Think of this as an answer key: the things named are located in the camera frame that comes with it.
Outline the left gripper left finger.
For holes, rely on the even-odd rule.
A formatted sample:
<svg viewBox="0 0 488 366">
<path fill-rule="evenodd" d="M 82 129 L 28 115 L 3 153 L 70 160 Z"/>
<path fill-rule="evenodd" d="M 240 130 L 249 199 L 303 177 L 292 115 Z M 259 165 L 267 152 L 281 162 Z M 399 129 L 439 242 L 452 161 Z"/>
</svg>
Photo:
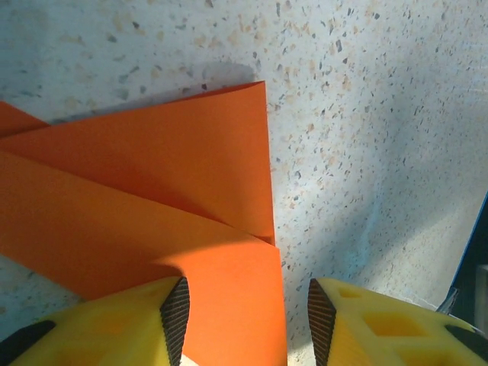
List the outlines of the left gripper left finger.
<svg viewBox="0 0 488 366">
<path fill-rule="evenodd" d="M 3 365 L 179 365 L 188 280 L 167 277 L 53 313 L 1 342 Z"/>
</svg>

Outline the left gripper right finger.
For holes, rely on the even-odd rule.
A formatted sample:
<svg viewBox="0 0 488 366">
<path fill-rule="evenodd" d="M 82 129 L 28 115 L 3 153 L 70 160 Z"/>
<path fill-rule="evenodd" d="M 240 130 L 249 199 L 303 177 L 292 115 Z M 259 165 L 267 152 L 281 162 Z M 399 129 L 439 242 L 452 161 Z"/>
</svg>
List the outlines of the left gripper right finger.
<svg viewBox="0 0 488 366">
<path fill-rule="evenodd" d="M 310 280 L 318 365 L 485 365 L 486 336 L 447 314 L 332 278 Z"/>
</svg>

